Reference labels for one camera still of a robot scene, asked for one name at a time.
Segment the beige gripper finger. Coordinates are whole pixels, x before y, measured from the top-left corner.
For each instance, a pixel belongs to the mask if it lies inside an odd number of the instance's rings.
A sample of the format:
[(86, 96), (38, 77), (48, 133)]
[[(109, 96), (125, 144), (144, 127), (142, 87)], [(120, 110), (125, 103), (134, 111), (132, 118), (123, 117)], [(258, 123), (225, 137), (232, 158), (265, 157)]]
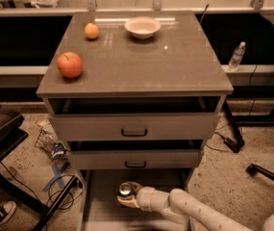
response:
[(121, 205), (129, 207), (129, 208), (138, 208), (139, 207), (137, 200), (134, 196), (128, 196), (128, 197), (119, 196), (117, 198), (117, 201)]
[(140, 185), (137, 182), (128, 182), (128, 194), (137, 194), (137, 192), (142, 188), (142, 185)]

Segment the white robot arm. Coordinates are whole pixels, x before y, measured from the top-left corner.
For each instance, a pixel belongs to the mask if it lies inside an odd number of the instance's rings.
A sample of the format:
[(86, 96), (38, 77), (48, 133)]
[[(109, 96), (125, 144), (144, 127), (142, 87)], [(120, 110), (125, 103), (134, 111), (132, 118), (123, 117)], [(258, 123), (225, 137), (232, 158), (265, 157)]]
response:
[(124, 182), (118, 188), (117, 200), (126, 207), (158, 212), (166, 219), (179, 224), (194, 218), (209, 231), (253, 231), (181, 189), (162, 192), (136, 182)]

